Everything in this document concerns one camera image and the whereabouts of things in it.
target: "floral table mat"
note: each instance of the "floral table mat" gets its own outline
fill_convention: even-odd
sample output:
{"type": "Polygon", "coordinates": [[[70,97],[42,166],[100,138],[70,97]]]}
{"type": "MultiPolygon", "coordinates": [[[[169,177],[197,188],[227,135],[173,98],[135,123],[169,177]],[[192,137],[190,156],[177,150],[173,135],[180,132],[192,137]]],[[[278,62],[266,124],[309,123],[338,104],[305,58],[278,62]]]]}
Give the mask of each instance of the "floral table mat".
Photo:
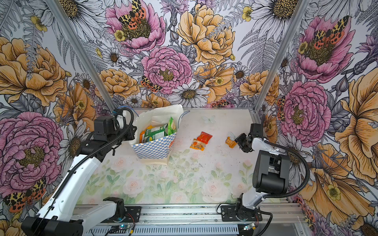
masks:
{"type": "Polygon", "coordinates": [[[125,204],[234,202],[252,187],[258,152],[231,149],[225,140],[229,132],[248,133],[251,122],[248,110],[191,110],[182,119],[168,165],[143,164],[124,142],[115,156],[107,154],[77,203],[97,204],[109,196],[125,204]],[[204,151],[190,149],[201,131],[213,135],[209,144],[204,151]]]}

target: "green snack box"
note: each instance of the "green snack box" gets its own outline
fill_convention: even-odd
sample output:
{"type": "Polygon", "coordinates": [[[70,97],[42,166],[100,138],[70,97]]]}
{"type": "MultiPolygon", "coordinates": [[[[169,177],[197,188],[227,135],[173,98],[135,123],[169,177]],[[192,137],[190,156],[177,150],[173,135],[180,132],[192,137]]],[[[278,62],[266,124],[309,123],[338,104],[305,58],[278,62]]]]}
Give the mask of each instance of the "green snack box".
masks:
{"type": "Polygon", "coordinates": [[[147,129],[145,134],[144,134],[144,143],[151,142],[153,140],[160,139],[162,137],[167,136],[165,129],[168,127],[168,124],[158,126],[158,127],[153,127],[152,129],[147,129]]]}
{"type": "Polygon", "coordinates": [[[169,119],[168,127],[167,127],[166,130],[167,130],[167,131],[166,131],[167,135],[174,134],[174,133],[176,133],[176,131],[177,131],[176,126],[175,126],[175,122],[173,121],[172,116],[171,116],[170,119],[169,119]]]}

